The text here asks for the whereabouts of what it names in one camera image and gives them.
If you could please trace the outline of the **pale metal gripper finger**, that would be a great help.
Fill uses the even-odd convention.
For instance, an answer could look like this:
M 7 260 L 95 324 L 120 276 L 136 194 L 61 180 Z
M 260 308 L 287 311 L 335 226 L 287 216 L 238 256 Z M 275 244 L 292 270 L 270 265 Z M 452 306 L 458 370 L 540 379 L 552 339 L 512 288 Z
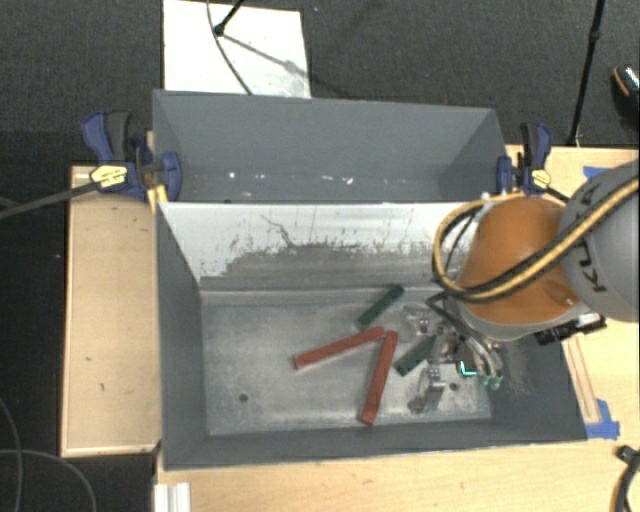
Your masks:
M 411 413 L 425 413 L 436 411 L 442 399 L 446 383 L 442 380 L 440 370 L 427 368 L 421 372 L 417 391 L 408 402 Z
M 402 340 L 407 345 L 417 345 L 433 333 L 435 312 L 426 305 L 405 305 L 402 308 Z

